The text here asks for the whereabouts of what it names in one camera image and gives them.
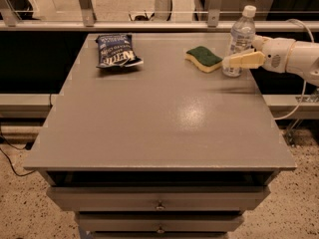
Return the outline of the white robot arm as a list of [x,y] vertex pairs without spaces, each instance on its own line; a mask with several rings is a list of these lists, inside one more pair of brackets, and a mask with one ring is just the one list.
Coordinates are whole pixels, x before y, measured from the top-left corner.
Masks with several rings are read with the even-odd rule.
[[263,69],[289,73],[319,86],[319,44],[287,38],[256,36],[252,48],[222,60],[224,68]]

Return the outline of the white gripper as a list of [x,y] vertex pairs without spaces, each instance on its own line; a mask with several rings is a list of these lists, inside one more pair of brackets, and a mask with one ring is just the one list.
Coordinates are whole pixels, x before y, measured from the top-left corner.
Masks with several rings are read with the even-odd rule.
[[255,35],[252,41],[254,49],[232,54],[222,60],[224,68],[257,69],[263,68],[270,72],[284,73],[288,55],[295,43],[294,39],[284,39]]

